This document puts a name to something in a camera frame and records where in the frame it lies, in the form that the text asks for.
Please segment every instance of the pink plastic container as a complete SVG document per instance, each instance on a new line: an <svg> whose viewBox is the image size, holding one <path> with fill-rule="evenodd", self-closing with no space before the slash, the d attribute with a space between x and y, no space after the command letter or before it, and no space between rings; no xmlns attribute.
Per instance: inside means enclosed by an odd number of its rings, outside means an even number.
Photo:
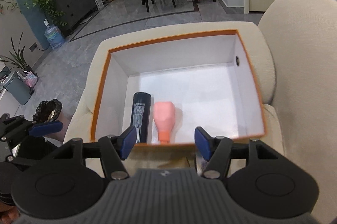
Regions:
<svg viewBox="0 0 337 224"><path fill-rule="evenodd" d="M174 104L172 102L156 102L153 109L153 119L158 130L160 143L170 143L171 131L176 121Z"/></svg>

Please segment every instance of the gray tile floor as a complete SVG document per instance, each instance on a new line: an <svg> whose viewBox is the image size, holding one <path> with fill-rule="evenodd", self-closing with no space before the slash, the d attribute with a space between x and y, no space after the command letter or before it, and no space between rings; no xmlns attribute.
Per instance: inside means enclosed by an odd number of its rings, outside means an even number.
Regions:
<svg viewBox="0 0 337 224"><path fill-rule="evenodd" d="M185 2L180 0L177 8L170 7L171 0L155 0L155 5L149 2L150 13L146 12L140 0L134 1L134 4L131 4L131 0L113 1L78 35L79 37L87 36L67 42L61 48L52 51L36 70L39 81L35 86L35 93L26 105L19 107L16 114L23 114L26 119L31 119L41 101L57 98L63 104L64 114L71 118L84 90L90 63L97 47L107 38L164 25L202 21L252 21L258 24L262 17L261 13L226 14L222 6L212 0L200 1L199 11L190 11L192 2L189 0ZM176 11L178 6L179 10L188 12L167 15ZM151 14L163 16L149 18ZM134 18L140 20L127 23L128 20Z"/></svg>

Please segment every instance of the dark gray cabinet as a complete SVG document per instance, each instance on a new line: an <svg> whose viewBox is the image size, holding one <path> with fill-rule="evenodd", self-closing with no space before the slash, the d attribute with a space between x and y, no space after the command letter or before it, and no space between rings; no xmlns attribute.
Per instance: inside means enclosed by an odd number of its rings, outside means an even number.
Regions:
<svg viewBox="0 0 337 224"><path fill-rule="evenodd" d="M87 13L96 10L95 0L54 0L55 7L58 11L63 11L65 14L60 18L67 24L61 26L60 30L67 36L73 33L73 27L78 23Z"/></svg>

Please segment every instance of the gray trash bin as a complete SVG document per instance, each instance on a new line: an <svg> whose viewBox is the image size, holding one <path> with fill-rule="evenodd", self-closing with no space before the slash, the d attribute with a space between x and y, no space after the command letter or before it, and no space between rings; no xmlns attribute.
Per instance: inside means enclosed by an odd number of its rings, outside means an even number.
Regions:
<svg viewBox="0 0 337 224"><path fill-rule="evenodd" d="M3 86L21 105L25 105L30 99L30 88L26 83L21 81L18 74L14 71L5 79Z"/></svg>

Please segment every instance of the person's hand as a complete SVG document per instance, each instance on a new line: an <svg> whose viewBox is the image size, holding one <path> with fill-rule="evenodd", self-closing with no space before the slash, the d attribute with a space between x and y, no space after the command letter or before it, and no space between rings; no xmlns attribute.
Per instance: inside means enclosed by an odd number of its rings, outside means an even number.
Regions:
<svg viewBox="0 0 337 224"><path fill-rule="evenodd" d="M19 218L19 211L17 210L17 207L13 206L7 206L6 211L1 212L1 223L3 224L11 224L14 220Z"/></svg>

